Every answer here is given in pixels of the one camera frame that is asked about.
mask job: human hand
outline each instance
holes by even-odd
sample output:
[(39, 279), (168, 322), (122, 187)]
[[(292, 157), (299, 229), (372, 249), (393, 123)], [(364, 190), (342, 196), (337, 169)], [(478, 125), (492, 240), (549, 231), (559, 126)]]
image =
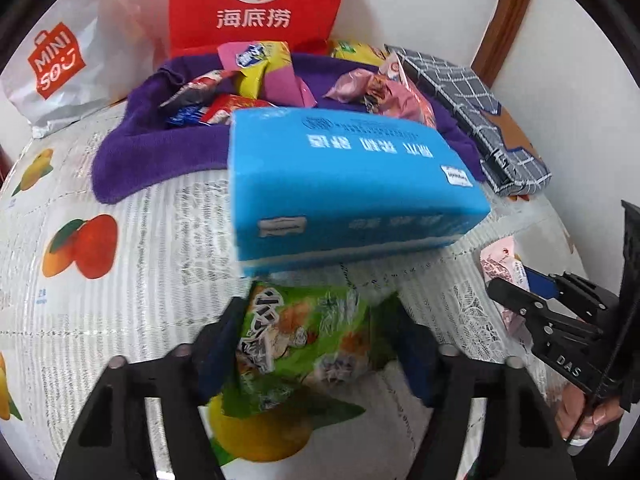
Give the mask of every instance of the human hand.
[[(556, 412), (556, 424), (562, 438), (567, 438), (571, 433), (575, 423), (580, 418), (585, 403), (586, 399), (580, 388), (567, 383), (564, 390), (562, 390), (562, 399)], [(593, 415), (588, 415), (584, 418), (576, 436), (589, 438), (599, 427), (620, 418), (623, 412), (623, 409), (620, 408), (619, 397), (606, 400), (606, 402), (593, 410)]]

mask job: gray plaid case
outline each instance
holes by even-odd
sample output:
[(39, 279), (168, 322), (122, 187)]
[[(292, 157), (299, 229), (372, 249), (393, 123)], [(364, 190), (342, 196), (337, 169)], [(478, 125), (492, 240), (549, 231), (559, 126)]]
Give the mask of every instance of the gray plaid case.
[(532, 194), (546, 187), (551, 173), (544, 162), (524, 148), (509, 150), (500, 128), (481, 113), (499, 114), (500, 103), (473, 70), (414, 50), (385, 46), (398, 53), (407, 77), (435, 96), (476, 142), (482, 170), (496, 194)]

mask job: purple cloth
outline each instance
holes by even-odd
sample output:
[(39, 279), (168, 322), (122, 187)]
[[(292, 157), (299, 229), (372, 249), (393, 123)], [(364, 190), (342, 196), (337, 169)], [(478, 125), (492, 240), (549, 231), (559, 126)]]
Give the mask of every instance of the purple cloth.
[[(311, 54), (292, 54), (296, 75), (309, 86), (319, 108), (366, 112), (364, 105), (342, 104), (324, 96), (343, 74), (374, 66), (345, 59)], [(169, 178), (203, 170), (226, 168), (229, 127), (221, 124), (169, 128), (158, 105), (182, 85), (210, 70), (222, 69), (213, 54), (177, 57), (163, 65), (129, 95), (120, 125), (102, 142), (95, 155), (92, 183), (99, 202), (114, 204), (127, 196)], [(473, 141), (435, 99), (429, 99), (438, 130), (456, 150), (472, 174), (479, 168), (479, 155)], [(468, 148), (468, 143), (475, 152)]]

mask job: tissue package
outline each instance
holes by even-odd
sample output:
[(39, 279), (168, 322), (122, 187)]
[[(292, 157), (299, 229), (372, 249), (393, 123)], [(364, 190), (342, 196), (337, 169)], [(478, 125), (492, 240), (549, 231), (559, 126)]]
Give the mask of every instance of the tissue package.
[(357, 112), (239, 110), (229, 173), (249, 276), (443, 247), (490, 211), (436, 130)]

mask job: brown wooden trim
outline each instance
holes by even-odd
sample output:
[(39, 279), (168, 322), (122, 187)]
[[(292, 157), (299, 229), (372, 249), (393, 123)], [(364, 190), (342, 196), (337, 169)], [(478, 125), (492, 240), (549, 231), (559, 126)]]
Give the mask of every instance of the brown wooden trim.
[(520, 30), (530, 0), (498, 0), (494, 18), (482, 38), (471, 68), (492, 86)]

